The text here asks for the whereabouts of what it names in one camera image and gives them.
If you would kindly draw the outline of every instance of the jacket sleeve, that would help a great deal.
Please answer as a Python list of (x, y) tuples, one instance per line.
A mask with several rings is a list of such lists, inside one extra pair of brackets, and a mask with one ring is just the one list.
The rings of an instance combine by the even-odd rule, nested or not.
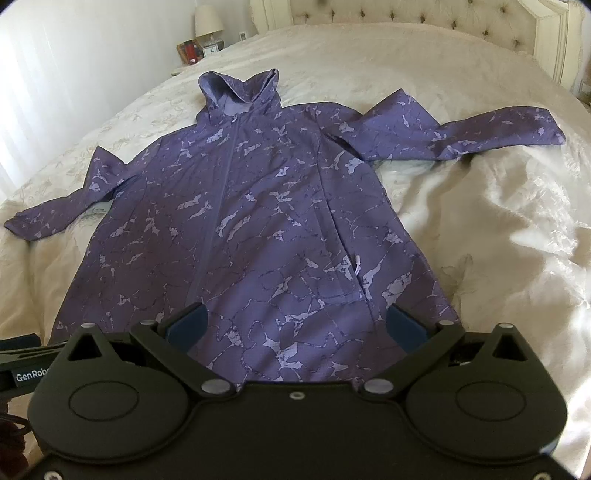
[(148, 165), (160, 147), (156, 140), (129, 164), (102, 147), (96, 147), (82, 188), (67, 197), (49, 200), (17, 213), (4, 223), (14, 235), (33, 241), (66, 229), (88, 207), (116, 197), (118, 187)]
[(358, 120), (329, 133), (364, 161), (453, 160), (512, 145), (561, 145), (564, 134), (544, 108), (512, 106), (440, 125), (398, 90)]

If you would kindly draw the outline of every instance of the purple jacket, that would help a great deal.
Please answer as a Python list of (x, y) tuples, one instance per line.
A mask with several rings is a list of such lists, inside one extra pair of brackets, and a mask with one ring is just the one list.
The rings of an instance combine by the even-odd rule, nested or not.
[(281, 107), (278, 72), (199, 85), (195, 125), (129, 164), (97, 147), (84, 186), (5, 223), (29, 241), (113, 199), (51, 340), (161, 320), (196, 300), (209, 328), (190, 355), (236, 383), (362, 380), (403, 356), (393, 303), (426, 324), (456, 320), (371, 165), (447, 160), (564, 142), (550, 113), (503, 108), (439, 125), (399, 90), (366, 115), (336, 103)]

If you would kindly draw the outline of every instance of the bed sheet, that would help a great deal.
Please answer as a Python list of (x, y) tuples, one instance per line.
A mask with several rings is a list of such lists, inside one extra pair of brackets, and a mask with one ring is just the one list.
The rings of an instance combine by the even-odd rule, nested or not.
[[(124, 162), (204, 106), (199, 76), (242, 80), (276, 68), (282, 104), (334, 101), (364, 113), (403, 88), (440, 123), (511, 105), (548, 108), (559, 147), (509, 147), (471, 161), (382, 161), (392, 206), (423, 250), (469, 330), (516, 324), (569, 406), (555, 457), (575, 474), (591, 443), (591, 115), (527, 56), (429, 25), (291, 27), (208, 57), (138, 98), (39, 172), (0, 206), (0, 222), (83, 183), (97, 145)], [(28, 244), (0, 229), (0, 336), (54, 318), (110, 205)], [(24, 414), (28, 397), (11, 403)], [(40, 453), (28, 442), (31, 460)]]

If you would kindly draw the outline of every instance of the nightstand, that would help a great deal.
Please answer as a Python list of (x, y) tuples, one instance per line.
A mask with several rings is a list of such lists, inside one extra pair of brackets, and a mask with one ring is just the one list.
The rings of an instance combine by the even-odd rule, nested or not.
[(181, 65), (180, 67), (175, 68), (172, 72), (170, 72), (170, 76), (171, 77), (176, 77), (179, 73), (184, 72), (185, 70), (195, 66), (196, 63), (193, 63), (192, 65)]

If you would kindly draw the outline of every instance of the upholstered headboard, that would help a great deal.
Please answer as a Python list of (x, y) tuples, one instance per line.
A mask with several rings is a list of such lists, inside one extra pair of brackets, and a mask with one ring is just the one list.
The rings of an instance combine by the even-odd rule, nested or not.
[(570, 89), (580, 68), (583, 7), (558, 0), (251, 0), (259, 33), (290, 25), (425, 23), (532, 55)]

